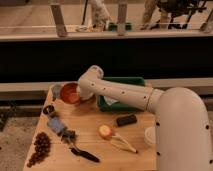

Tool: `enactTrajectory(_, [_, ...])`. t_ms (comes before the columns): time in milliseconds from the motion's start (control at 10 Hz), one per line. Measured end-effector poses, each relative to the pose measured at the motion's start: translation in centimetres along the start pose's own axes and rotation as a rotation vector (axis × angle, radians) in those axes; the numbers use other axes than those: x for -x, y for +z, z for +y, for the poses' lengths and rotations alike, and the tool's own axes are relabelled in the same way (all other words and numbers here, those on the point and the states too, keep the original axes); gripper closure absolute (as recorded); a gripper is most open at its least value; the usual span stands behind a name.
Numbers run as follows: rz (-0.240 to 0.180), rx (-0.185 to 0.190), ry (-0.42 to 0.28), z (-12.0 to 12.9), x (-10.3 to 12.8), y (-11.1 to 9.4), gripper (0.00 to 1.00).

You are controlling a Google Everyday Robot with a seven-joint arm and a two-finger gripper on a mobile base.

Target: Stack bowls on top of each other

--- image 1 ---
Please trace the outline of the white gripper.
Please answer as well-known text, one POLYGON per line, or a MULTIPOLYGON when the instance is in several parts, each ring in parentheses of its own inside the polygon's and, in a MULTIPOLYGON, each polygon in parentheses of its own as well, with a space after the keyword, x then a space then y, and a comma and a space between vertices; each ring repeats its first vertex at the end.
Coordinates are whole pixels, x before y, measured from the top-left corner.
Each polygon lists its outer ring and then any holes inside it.
POLYGON ((89 100, 94 95, 93 92, 90 92, 90 91, 88 91, 86 89, 83 89, 80 86, 77 86, 77 93, 80 96, 80 98, 81 98, 82 101, 89 100))

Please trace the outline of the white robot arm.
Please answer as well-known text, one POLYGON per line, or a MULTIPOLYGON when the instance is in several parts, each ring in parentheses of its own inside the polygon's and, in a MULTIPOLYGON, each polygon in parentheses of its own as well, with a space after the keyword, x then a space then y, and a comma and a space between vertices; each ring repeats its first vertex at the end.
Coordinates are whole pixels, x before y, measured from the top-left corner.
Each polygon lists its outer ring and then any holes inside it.
POLYGON ((165 91, 106 81, 97 65, 78 79, 79 94, 97 94, 155 115, 157 171, 213 171, 213 142, 207 108, 185 87, 165 91))

